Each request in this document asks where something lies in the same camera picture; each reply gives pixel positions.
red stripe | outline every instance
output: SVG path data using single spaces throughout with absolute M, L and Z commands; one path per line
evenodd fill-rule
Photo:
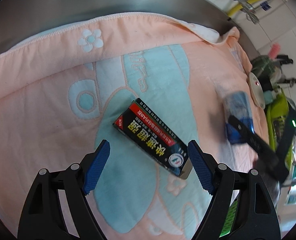
M 122 118 L 122 115 L 117 119 L 117 121 L 115 121 L 115 124 L 116 124 L 121 130 L 123 130 L 123 118 Z
M 140 118 L 141 121 L 145 123 L 160 139 L 162 139 L 168 146 L 172 146 L 176 144 L 166 132 L 164 132 L 157 123 L 151 119 L 149 115 L 147 115 L 136 103 L 133 103 L 129 109 L 133 111 L 136 116 Z

silver screw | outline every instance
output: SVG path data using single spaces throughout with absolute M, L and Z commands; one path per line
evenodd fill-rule
M 254 175 L 254 176 L 257 176 L 257 175 L 258 175 L 258 171 L 256 171 L 256 170 L 251 170 L 251 174 Z
M 75 170 L 78 170 L 79 167 L 80 167 L 80 166 L 79 166 L 78 163 L 74 163 L 74 164 L 71 165 L 70 168 L 71 168 L 73 171 L 75 171 Z
M 224 170 L 227 169 L 227 166 L 226 166 L 225 164 L 223 164 L 223 163 L 220 163 L 220 164 L 218 165 L 218 168 L 221 169 L 222 171 L 224 171 Z
M 46 169 L 39 170 L 39 174 L 40 175 L 45 175 L 46 173 L 47 173 L 47 170 Z

stainless steel surface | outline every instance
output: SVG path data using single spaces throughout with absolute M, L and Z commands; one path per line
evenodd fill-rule
M 257 170 L 251 170 L 251 174 L 254 175 L 254 176 L 257 176 L 258 175 L 258 171 Z
M 46 173 L 47 173 L 47 170 L 46 169 L 39 170 L 39 174 L 40 175 L 45 175 Z
M 225 164 L 223 164 L 223 163 L 220 163 L 220 164 L 218 165 L 218 168 L 221 169 L 222 171 L 224 171 L 224 170 L 227 169 L 227 166 L 226 166 Z
M 71 166 L 70 166 L 70 168 L 72 169 L 72 170 L 78 170 L 78 168 L 80 167 L 80 165 L 78 164 L 78 163 L 74 163 L 74 164 L 72 164 Z
M 238 27 L 238 29 L 240 30 L 239 44 L 246 52 L 249 60 L 253 60 L 256 57 L 259 57 L 260 56 L 259 52 L 256 50 L 256 48 L 254 47 L 254 45 L 252 44 L 252 42 L 250 41 L 246 33 L 240 27 Z
M 236 24 L 206 0 L 2 0 L 0 53 L 23 39 L 60 25 L 121 12 L 165 14 L 224 34 Z M 246 52 L 256 51 L 242 34 Z

pink blanket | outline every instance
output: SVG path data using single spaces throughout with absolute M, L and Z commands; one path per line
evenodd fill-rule
M 186 144 L 195 139 L 218 162 L 248 172 L 256 154 L 247 145 L 227 142 L 222 98 L 243 90 L 251 100 L 252 66 L 236 28 L 220 41 L 207 33 L 163 15 L 124 13 L 70 25 L 1 54 L 5 226 L 17 234 L 22 206 L 41 168 L 66 169 L 107 139 L 111 155 L 87 196 L 107 239 L 190 239 L 210 202 L 194 170 L 187 180 L 172 176 L 112 122 L 140 97 Z M 263 110 L 252 100 L 251 110 L 255 131 L 267 141 Z

black box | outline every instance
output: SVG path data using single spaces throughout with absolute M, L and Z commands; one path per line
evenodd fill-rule
M 174 175 L 188 177 L 192 164 L 187 146 L 140 98 L 131 103 L 113 126 Z

